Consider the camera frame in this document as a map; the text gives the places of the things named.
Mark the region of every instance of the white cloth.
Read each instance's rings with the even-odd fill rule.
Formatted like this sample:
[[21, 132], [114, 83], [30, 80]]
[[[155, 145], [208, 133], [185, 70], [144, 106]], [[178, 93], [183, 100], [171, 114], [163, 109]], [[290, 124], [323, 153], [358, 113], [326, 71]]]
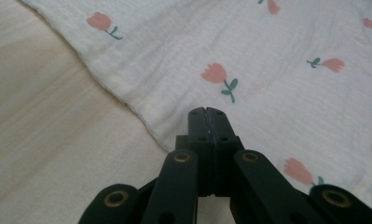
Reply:
[[372, 206], [372, 1], [23, 1], [166, 149], [214, 107], [297, 189]]

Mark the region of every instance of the white fabric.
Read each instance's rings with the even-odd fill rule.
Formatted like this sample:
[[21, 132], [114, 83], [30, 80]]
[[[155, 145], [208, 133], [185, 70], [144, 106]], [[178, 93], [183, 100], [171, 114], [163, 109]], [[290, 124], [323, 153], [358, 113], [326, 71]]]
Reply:
[[166, 149], [214, 107], [297, 189], [311, 175], [372, 206], [372, 1], [23, 1]]

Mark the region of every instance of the floral cloth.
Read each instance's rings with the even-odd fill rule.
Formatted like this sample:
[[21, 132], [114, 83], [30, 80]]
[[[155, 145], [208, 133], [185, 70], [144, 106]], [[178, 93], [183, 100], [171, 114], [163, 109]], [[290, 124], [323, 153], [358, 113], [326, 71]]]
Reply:
[[372, 206], [372, 1], [23, 1], [162, 147], [214, 107], [297, 189]]

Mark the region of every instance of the black mechanical arm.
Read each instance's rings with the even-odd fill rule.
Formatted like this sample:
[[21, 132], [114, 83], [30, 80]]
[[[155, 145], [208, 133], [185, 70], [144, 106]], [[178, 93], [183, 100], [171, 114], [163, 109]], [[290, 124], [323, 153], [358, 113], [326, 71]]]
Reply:
[[245, 150], [225, 113], [197, 108], [188, 113], [188, 135], [176, 137], [159, 177], [136, 189], [103, 189], [80, 224], [193, 224], [198, 197], [230, 197], [237, 224], [371, 223], [372, 209], [345, 189], [294, 189], [261, 153]]

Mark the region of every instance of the flower print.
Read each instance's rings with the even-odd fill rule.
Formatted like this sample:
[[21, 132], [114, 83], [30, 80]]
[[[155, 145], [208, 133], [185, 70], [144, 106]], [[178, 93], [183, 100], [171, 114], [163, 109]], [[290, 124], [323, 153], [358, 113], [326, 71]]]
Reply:
[[364, 18], [363, 22], [364, 22], [364, 26], [372, 29], [372, 20], [370, 20], [369, 18]]
[[307, 63], [310, 63], [310, 66], [312, 68], [316, 68], [316, 66], [323, 65], [331, 69], [335, 73], [338, 73], [345, 66], [345, 63], [337, 58], [328, 59], [322, 63], [319, 63], [320, 60], [321, 60], [320, 58], [315, 58], [312, 62], [307, 61]]
[[[264, 0], [259, 0], [258, 4], [262, 4], [263, 1]], [[278, 7], [278, 5], [276, 4], [276, 2], [274, 0], [268, 0], [268, 10], [269, 10], [270, 14], [276, 15], [276, 14], [279, 13], [281, 8]]]
[[115, 35], [115, 32], [118, 29], [117, 26], [115, 26], [110, 33], [108, 32], [108, 29], [110, 28], [111, 25], [111, 20], [107, 15], [104, 15], [103, 13], [95, 12], [93, 16], [87, 18], [87, 23], [93, 28], [107, 32], [116, 40], [122, 39], [122, 37], [118, 37]]
[[227, 72], [224, 69], [223, 65], [220, 63], [209, 64], [208, 68], [205, 69], [205, 72], [201, 76], [214, 84], [223, 83], [226, 86], [226, 90], [222, 90], [221, 93], [224, 95], [229, 95], [231, 97], [232, 103], [235, 103], [235, 96], [232, 91], [238, 85], [238, 79], [234, 78], [230, 84], [227, 83]]
[[[316, 186], [316, 184], [313, 183], [313, 176], [308, 171], [308, 169], [302, 164], [302, 162], [290, 158], [289, 160], [286, 160], [286, 164], [284, 165], [284, 172], [287, 175], [290, 175], [293, 177], [296, 181], [304, 184], [304, 185], [313, 185]], [[318, 177], [318, 184], [322, 185], [324, 184], [324, 180], [321, 176]]]

